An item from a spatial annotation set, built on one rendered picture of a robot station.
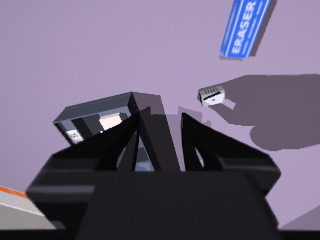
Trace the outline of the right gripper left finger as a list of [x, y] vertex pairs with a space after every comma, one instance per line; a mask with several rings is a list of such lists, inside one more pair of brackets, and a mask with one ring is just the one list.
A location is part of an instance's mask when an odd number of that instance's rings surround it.
[[41, 170], [135, 171], [139, 133], [139, 113], [134, 113], [121, 123], [52, 154]]

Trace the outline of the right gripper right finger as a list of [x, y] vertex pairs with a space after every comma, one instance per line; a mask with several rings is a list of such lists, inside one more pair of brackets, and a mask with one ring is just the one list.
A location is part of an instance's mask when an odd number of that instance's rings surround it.
[[187, 113], [181, 115], [181, 140], [185, 171], [203, 171], [197, 149], [204, 171], [251, 173], [265, 197], [281, 176], [269, 154], [205, 126]]

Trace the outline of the white eraser with blue sleeve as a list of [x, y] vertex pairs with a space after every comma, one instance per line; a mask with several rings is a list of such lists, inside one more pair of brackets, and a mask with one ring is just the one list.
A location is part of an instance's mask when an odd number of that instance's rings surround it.
[[234, 0], [221, 55], [249, 57], [269, 3], [270, 0]]

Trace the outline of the dark grey three-compartment bin rack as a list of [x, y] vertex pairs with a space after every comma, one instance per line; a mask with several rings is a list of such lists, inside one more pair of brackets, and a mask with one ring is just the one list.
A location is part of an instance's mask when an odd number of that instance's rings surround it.
[[140, 133], [135, 171], [162, 171], [132, 91], [69, 106], [52, 124], [71, 146], [104, 131], [100, 117], [115, 113], [120, 113], [123, 120], [139, 113]]

